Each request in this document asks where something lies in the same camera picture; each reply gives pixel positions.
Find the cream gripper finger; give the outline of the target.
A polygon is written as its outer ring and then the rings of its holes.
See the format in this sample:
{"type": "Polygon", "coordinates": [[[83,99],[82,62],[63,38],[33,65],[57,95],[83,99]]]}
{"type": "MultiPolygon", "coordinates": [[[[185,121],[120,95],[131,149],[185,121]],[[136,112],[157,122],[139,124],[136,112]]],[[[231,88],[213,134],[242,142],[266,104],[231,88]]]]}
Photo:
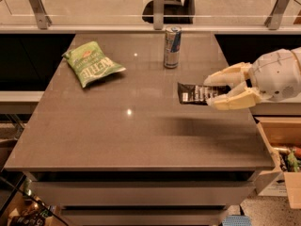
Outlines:
{"type": "Polygon", "coordinates": [[[208,99],[207,104],[217,110],[237,110],[255,106],[261,100],[257,88],[249,87],[246,82],[242,82],[227,94],[208,99]]]}
{"type": "Polygon", "coordinates": [[[240,62],[209,75],[205,86],[229,86],[234,88],[249,78],[250,63],[240,62]]]}

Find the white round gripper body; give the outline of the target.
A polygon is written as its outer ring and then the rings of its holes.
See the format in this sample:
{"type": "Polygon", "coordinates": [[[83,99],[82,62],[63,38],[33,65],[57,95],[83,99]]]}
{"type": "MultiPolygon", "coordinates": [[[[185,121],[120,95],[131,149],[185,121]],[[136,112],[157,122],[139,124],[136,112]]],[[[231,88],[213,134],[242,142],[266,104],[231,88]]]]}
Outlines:
{"type": "Polygon", "coordinates": [[[301,48],[279,49],[260,56],[249,70],[253,88],[264,100],[279,102],[301,92],[301,48]]]}

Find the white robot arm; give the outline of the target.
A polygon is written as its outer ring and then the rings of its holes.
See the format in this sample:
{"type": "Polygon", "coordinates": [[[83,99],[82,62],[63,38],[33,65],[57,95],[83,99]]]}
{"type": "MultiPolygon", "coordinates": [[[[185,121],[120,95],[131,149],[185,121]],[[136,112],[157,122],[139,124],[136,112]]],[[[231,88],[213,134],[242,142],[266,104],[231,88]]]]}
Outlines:
{"type": "Polygon", "coordinates": [[[226,94],[206,100],[217,110],[250,108],[280,102],[301,93],[301,48],[279,49],[255,62],[240,62],[209,75],[205,86],[229,86],[226,94]]]}

